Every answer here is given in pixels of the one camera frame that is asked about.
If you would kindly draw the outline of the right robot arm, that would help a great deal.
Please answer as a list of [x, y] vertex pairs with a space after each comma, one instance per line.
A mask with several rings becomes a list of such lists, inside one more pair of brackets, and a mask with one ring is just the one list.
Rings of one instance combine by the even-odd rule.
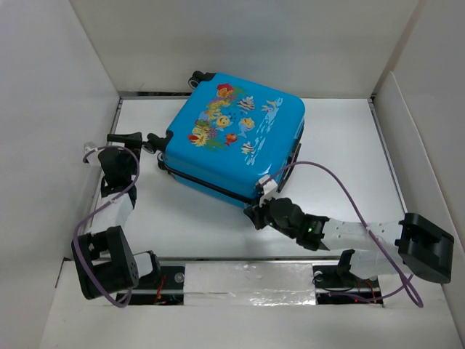
[[436, 284], [451, 281], [454, 237], [419, 214], [364, 225], [306, 214], [289, 198], [273, 198], [244, 213], [257, 230], [271, 227], [304, 249], [341, 251], [335, 271], [345, 286], [398, 271]]

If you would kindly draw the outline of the blue child suitcase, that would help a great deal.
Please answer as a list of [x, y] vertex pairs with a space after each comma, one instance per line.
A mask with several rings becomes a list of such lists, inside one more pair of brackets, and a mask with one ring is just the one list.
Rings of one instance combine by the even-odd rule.
[[257, 182], [296, 158], [304, 129], [297, 96], [225, 73], [195, 71], [193, 88], [166, 130], [148, 134], [143, 148], [178, 182], [245, 208], [258, 197]]

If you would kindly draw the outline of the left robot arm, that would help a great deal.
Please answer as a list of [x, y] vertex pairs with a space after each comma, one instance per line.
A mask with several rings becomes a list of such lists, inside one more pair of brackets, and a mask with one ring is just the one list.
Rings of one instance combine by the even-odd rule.
[[122, 308], [139, 285], [159, 287], [164, 277], [154, 252], [133, 253], [124, 234], [137, 200], [142, 135], [109, 134], [107, 141], [84, 147], [84, 162], [102, 170], [100, 206], [77, 225], [71, 247], [84, 297]]

